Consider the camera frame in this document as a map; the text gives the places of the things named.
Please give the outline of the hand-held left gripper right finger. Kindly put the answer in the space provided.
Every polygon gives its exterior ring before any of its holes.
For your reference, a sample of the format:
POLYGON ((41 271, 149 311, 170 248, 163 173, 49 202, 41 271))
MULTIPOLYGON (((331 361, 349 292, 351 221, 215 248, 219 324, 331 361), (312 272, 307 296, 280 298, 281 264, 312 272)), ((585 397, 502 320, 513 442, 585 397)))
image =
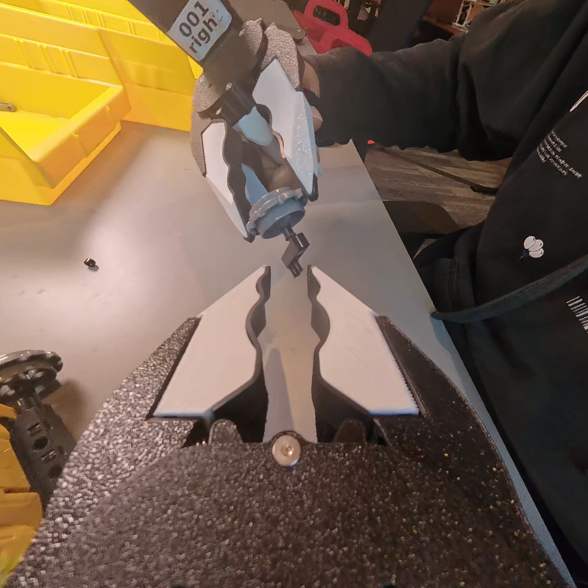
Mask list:
POLYGON ((418 416, 419 405, 383 329, 387 318, 317 266, 308 266, 313 353, 311 396, 319 442, 333 442, 342 424, 367 433, 379 417, 418 416))

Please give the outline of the pale grey desk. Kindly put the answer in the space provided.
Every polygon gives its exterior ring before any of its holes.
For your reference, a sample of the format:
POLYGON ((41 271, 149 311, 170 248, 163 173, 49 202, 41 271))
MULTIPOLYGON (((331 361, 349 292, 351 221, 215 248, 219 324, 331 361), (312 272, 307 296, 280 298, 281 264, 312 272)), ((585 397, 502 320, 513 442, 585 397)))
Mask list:
MULTIPOLYGON (((352 145, 324 149, 319 199, 301 231, 317 266, 388 317, 481 417, 525 515, 562 576, 571 575, 483 406, 415 266, 352 145)), ((124 123, 49 207, 1 203, 1 354, 55 351, 57 408, 79 437, 123 381, 184 321, 261 266, 271 266, 259 337, 269 411, 263 441, 293 431, 317 440, 311 386, 318 337, 306 271, 293 278, 283 239, 247 243, 197 168, 189 136, 124 123), (85 267, 94 259, 99 269, 85 267)))

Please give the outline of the yellow brick toy truck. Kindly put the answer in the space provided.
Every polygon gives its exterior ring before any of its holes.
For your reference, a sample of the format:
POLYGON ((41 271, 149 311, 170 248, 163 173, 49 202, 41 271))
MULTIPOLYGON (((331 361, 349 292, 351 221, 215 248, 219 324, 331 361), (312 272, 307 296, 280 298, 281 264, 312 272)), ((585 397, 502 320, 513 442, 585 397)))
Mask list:
POLYGON ((55 352, 1 356, 1 586, 24 557, 75 439, 46 398, 61 383, 55 352))

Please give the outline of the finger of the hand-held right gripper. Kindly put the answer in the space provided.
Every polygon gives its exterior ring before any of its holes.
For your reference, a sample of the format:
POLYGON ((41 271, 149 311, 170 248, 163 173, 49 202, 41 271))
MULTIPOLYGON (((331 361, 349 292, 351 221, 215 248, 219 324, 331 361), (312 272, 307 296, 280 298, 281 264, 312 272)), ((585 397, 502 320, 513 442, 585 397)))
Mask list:
POLYGON ((247 230, 252 205, 247 199, 239 133, 225 121, 212 121, 201 140, 206 180, 243 239, 253 241, 254 235, 247 230))
POLYGON ((278 59, 262 69, 253 90, 256 105, 265 107, 283 159, 308 200, 318 199, 319 162, 313 114, 304 92, 296 89, 278 59))

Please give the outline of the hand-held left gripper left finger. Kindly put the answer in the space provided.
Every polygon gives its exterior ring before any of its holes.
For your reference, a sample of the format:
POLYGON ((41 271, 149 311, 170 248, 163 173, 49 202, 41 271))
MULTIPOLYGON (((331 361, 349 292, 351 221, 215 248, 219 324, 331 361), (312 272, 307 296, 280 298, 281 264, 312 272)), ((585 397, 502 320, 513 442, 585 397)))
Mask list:
POLYGON ((152 419, 236 425, 244 442, 263 441, 269 395, 259 335, 266 326, 271 268, 261 266, 196 317, 154 404, 152 419))

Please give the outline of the black brick beam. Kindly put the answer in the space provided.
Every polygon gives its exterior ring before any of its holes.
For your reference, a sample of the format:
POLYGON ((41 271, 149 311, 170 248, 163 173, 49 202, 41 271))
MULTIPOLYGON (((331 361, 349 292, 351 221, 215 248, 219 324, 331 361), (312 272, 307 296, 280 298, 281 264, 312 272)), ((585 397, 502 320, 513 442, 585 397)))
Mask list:
POLYGON ((306 249, 309 247, 309 242, 303 233, 296 233, 296 235, 292 239, 286 241, 288 242, 288 244, 286 250, 282 255, 282 262, 284 266, 289 270, 289 265, 291 263, 298 262, 300 264, 300 257, 305 253, 306 249))

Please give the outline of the red and black backpack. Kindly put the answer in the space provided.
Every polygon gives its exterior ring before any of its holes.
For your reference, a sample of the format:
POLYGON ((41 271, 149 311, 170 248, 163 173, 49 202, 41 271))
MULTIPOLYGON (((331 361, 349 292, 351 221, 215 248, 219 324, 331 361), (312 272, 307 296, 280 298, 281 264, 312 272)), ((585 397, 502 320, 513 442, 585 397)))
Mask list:
POLYGON ((372 55, 371 44, 349 28, 348 12, 337 1, 308 1, 303 10, 294 8, 293 15, 317 54, 352 47, 372 55))

